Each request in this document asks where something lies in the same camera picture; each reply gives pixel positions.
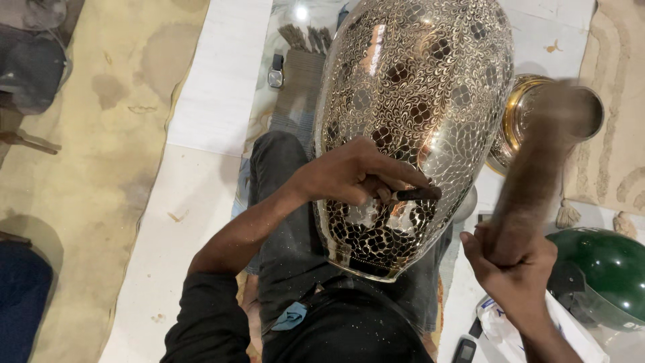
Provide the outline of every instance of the gray jeans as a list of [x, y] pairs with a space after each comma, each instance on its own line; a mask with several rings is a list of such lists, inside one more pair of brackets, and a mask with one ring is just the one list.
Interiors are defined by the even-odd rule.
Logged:
[[[287, 132], [271, 131], [261, 136], [251, 156], [249, 207], [275, 192], [308, 162], [298, 139]], [[405, 318], [423, 335], [435, 331], [439, 262], [452, 238], [452, 226], [416, 264], [396, 282], [387, 284], [354, 276], [330, 265], [307, 203], [289, 214], [267, 238], [246, 271], [259, 275], [258, 300], [265, 334], [270, 324], [316, 283], [348, 275], [356, 284], [367, 286], [395, 302]]]

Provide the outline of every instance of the person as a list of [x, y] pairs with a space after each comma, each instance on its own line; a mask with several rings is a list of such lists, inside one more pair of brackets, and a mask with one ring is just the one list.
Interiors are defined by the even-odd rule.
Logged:
[[[235, 299], [235, 276], [252, 260], [259, 266], [263, 362], [432, 362], [424, 343], [434, 330], [438, 266], [450, 236], [395, 283], [373, 282], [325, 261], [310, 203], [361, 205], [377, 196], [388, 203], [392, 190], [428, 187], [424, 174], [363, 137], [307, 162], [285, 132], [260, 137], [250, 163], [250, 207], [194, 256], [161, 362], [249, 362], [248, 319]], [[460, 234], [464, 252], [481, 286], [521, 332], [529, 361], [581, 362], [546, 310], [555, 246], [540, 238], [522, 263], [498, 269], [482, 255], [485, 228]]]

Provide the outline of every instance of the watch strap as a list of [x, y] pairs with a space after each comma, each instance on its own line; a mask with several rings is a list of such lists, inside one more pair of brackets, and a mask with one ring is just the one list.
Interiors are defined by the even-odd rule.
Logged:
[[273, 55], [273, 63], [271, 69], [273, 70], [282, 70], [284, 64], [284, 57], [280, 54]]

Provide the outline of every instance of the blue cloth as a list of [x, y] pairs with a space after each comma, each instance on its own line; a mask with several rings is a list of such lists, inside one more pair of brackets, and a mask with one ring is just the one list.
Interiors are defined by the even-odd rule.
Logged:
[[284, 310], [282, 315], [278, 316], [271, 330], [291, 330], [303, 321], [305, 315], [307, 315], [307, 307], [299, 302], [294, 302]]
[[52, 268], [23, 244], [0, 242], [0, 361], [26, 363], [43, 317]]

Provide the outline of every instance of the plastic bag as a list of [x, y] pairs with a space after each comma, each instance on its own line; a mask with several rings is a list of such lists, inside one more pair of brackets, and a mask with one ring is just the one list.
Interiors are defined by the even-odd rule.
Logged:
[[[583, 362], [609, 363], [609, 356], [591, 334], [549, 293], [546, 293], [546, 307], [555, 327]], [[508, 321], [503, 309], [493, 299], [487, 298], [477, 306], [477, 316], [486, 338], [509, 362], [526, 362], [519, 331]]]

